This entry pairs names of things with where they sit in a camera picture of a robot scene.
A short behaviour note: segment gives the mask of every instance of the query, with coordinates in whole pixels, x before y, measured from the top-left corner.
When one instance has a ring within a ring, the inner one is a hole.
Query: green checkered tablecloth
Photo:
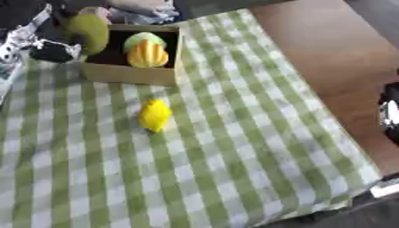
[[[379,179],[249,11],[181,26],[179,86],[29,61],[1,110],[0,227],[252,226]],[[159,134],[136,122],[153,98],[173,111]]]

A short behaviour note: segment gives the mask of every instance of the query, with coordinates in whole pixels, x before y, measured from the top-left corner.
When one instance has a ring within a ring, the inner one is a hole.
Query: green ball
[[[69,19],[64,30],[71,39],[79,37],[85,55],[101,52],[110,39],[108,25],[95,14],[79,14]]]
[[[167,43],[151,32],[141,32],[130,36],[123,44],[123,52],[127,53],[132,47],[140,44],[144,39],[150,40],[152,43],[159,44],[163,48],[167,47]]]

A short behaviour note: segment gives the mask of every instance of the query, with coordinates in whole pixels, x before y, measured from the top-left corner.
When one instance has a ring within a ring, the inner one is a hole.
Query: cardboard box
[[[123,44],[139,32],[152,32],[167,42],[168,63],[160,68],[130,66],[123,53]],[[176,85],[182,64],[182,35],[176,26],[110,25],[110,41],[101,53],[89,56],[82,63],[84,77],[98,82],[121,82],[157,86]]]

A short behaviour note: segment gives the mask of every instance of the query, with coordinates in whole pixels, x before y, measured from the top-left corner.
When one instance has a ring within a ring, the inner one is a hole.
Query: wooden table
[[[379,126],[379,93],[399,81],[399,51],[342,0],[298,0],[251,11],[383,175],[399,148]]]

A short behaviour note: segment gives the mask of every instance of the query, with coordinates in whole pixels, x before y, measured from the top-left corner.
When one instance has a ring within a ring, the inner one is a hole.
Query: fuzzy green ball
[[[65,25],[68,37],[81,39],[82,54],[92,55],[104,50],[110,39],[108,25],[97,15],[79,14]]]

